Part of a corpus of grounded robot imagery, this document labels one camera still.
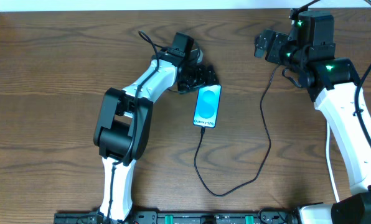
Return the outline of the blue Galaxy smartphone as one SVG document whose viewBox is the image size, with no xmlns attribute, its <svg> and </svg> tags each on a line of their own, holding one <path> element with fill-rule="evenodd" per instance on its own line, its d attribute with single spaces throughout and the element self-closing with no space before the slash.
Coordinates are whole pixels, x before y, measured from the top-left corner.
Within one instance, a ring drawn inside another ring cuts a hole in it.
<svg viewBox="0 0 371 224">
<path fill-rule="evenodd" d="M 221 91 L 221 85 L 205 86 L 199 90 L 193 125 L 206 128 L 216 126 Z"/>
</svg>

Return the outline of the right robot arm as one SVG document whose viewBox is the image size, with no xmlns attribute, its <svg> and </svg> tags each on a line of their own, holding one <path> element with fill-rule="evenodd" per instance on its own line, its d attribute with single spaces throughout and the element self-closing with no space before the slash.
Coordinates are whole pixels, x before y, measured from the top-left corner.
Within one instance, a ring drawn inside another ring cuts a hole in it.
<svg viewBox="0 0 371 224">
<path fill-rule="evenodd" d="M 371 117 L 362 83 L 348 58 L 335 56 L 334 18 L 303 6 L 291 10 L 288 34 L 265 29 L 255 41 L 255 56 L 298 74 L 332 131 L 342 154 L 351 196 L 330 204 L 296 208 L 290 223 L 371 223 Z"/>
</svg>

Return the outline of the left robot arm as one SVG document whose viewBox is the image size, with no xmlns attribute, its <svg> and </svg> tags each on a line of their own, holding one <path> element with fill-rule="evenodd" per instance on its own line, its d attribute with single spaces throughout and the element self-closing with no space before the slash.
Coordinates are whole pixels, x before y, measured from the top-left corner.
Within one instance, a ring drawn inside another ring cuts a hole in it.
<svg viewBox="0 0 371 224">
<path fill-rule="evenodd" d="M 93 137 L 105 171 L 97 223 L 124 223 L 131 213 L 134 167 L 148 144 L 159 97 L 173 85 L 182 95 L 218 83 L 213 67 L 202 63 L 202 50 L 191 36 L 178 32 L 172 44 L 163 47 L 143 31 L 138 34 L 153 47 L 150 65 L 131 85 L 106 91 Z"/>
</svg>

